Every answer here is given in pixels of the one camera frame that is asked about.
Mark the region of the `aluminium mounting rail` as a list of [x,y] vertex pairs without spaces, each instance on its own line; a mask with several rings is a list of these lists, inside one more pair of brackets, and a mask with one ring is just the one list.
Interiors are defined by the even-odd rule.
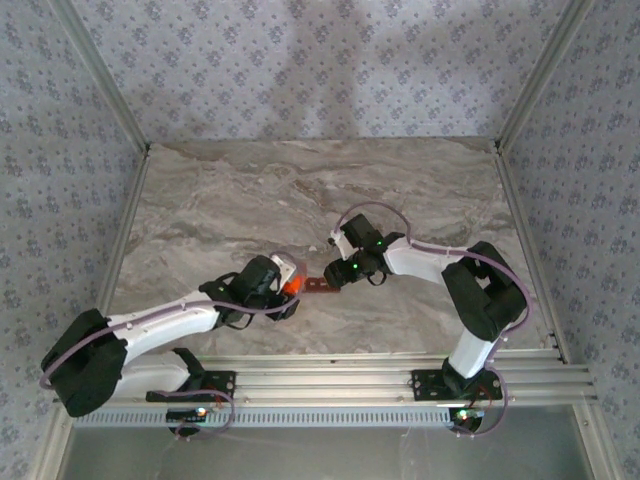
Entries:
[[[411,372],[441,369],[444,362],[443,356],[419,353],[196,356],[195,359],[204,371],[234,371],[234,400],[255,406],[414,402],[408,385]],[[516,405],[591,403],[597,399],[588,368],[564,363],[552,349],[505,350],[489,367],[501,381],[502,399]],[[145,397],[114,399],[105,405],[116,401],[143,402]],[[470,401],[426,402],[454,405]]]

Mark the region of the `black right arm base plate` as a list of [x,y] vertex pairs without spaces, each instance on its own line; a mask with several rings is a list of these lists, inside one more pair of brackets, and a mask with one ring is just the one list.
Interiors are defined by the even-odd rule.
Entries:
[[470,379],[457,378],[441,369],[413,370],[408,385],[416,401],[501,400],[503,390],[498,375],[482,369]]

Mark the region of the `aluminium table side rail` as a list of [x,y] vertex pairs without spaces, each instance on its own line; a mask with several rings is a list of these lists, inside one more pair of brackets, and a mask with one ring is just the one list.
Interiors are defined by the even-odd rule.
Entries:
[[145,177],[150,163],[150,150],[148,150],[133,178],[133,183],[127,196],[123,213],[120,217],[117,235],[111,250],[107,269],[97,297],[97,307],[105,313],[109,310],[113,300],[117,281],[120,275],[121,266],[124,258],[124,251],[135,219],[137,205],[139,203],[141,193],[145,183]]
[[520,244],[527,263],[530,278],[534,286],[537,305],[541,315],[548,327],[548,337],[552,345],[559,352],[559,358],[564,363],[573,362],[569,351],[569,345],[564,337],[560,318],[556,311],[554,300],[551,295],[548,281],[540,259],[535,240],[531,232],[524,204],[518,193],[515,179],[510,169],[510,165],[505,155],[498,146],[496,151],[496,169],[506,195],[507,203],[513,215]]

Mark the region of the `brown pill organizer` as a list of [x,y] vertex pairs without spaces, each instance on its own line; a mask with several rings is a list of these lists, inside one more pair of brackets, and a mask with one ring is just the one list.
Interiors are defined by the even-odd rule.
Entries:
[[309,277],[305,280],[304,291],[313,294],[339,293],[341,288],[329,285],[323,277]]

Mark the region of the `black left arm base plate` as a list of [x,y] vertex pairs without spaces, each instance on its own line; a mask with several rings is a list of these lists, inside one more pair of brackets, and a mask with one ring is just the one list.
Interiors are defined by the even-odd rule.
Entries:
[[189,377],[173,391],[149,391],[147,402],[229,402],[234,396],[234,371],[201,371]]

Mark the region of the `aluminium frame leg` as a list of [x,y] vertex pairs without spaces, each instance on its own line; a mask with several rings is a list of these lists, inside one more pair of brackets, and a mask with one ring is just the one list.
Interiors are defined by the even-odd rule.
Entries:
[[33,460],[27,480],[56,480],[58,478],[72,428],[72,418],[60,404],[55,404],[40,439],[39,450]]
[[599,407],[579,403],[573,412],[594,480],[618,480],[615,452]]

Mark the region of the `aluminium frame post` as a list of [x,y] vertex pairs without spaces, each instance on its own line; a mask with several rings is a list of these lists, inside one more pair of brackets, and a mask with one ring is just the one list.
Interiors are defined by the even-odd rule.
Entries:
[[149,142],[72,0],[47,0],[47,2],[125,135],[132,145],[145,155],[148,152]]
[[508,153],[518,138],[595,3],[596,0],[567,0],[565,8],[551,29],[540,55],[526,78],[522,91],[516,98],[499,135],[495,138],[496,150],[500,155]]

